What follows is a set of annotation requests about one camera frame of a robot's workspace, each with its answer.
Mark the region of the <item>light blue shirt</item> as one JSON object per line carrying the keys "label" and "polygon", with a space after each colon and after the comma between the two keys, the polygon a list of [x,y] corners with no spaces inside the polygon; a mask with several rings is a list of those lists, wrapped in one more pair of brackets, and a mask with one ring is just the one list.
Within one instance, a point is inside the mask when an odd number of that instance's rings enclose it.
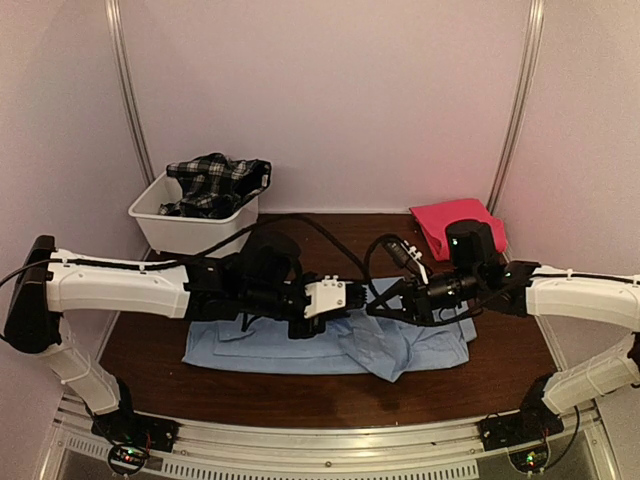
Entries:
{"label": "light blue shirt", "polygon": [[268,317],[193,322],[182,361],[232,372],[292,375],[372,374],[387,382],[416,371],[444,370],[469,361],[477,338],[470,318],[418,327],[371,317],[364,310],[331,321],[311,339],[288,337],[288,324]]}

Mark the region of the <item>pink trousers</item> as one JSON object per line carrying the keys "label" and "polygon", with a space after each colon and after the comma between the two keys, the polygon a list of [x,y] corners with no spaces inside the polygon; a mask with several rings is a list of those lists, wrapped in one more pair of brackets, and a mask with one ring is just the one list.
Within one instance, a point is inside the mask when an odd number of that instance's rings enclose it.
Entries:
{"label": "pink trousers", "polygon": [[450,224],[462,220],[476,220],[488,223],[491,227],[497,251],[504,253],[508,247],[503,221],[492,216],[479,199],[467,198],[432,205],[415,206],[410,207],[409,211],[420,226],[436,261],[448,261],[450,259],[445,230]]}

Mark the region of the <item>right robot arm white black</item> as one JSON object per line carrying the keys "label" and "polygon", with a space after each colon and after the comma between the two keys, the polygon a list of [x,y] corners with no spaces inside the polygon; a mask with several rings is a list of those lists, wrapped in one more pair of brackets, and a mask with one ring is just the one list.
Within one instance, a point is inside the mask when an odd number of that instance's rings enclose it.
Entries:
{"label": "right robot arm white black", "polygon": [[639,279],[562,270],[536,262],[512,261],[489,267],[456,268],[432,276],[400,279],[376,295],[366,310],[373,316],[414,326],[435,327],[437,309],[470,308],[456,323],[486,308],[513,316],[562,316],[617,325],[626,335],[614,346],[531,386],[513,419],[519,440],[535,440],[551,418],[622,387],[639,385]]}

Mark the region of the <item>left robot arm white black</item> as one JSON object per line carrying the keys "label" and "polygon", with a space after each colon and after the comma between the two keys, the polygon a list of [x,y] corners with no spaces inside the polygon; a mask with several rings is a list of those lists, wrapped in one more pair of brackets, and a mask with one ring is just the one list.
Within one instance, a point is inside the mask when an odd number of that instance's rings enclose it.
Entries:
{"label": "left robot arm white black", "polygon": [[10,276],[15,284],[4,339],[19,352],[45,358],[111,434],[133,444],[144,424],[125,385],[89,358],[63,314],[104,310],[201,322],[266,317],[287,322],[294,338],[307,339],[323,333],[328,321],[362,308],[367,294],[359,282],[304,272],[299,256],[286,238],[254,237],[220,258],[117,262],[58,249],[53,237],[43,235]]}

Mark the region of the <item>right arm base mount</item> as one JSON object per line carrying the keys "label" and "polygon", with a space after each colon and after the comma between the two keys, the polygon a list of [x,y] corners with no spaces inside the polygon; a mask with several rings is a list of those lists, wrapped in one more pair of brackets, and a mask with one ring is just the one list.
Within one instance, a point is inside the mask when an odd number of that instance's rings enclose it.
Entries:
{"label": "right arm base mount", "polygon": [[512,467],[532,476],[551,463],[549,439],[562,433],[564,425],[540,399],[524,400],[518,411],[489,414],[477,423],[485,452],[506,449]]}

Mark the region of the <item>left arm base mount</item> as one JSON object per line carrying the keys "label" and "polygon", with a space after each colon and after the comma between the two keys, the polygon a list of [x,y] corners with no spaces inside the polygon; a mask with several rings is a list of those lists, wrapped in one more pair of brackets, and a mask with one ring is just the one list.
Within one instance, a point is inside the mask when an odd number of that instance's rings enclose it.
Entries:
{"label": "left arm base mount", "polygon": [[118,476],[139,473],[153,451],[173,451],[179,432],[174,420],[136,413],[129,407],[103,415],[85,410],[92,421],[91,432],[109,443],[107,465]]}

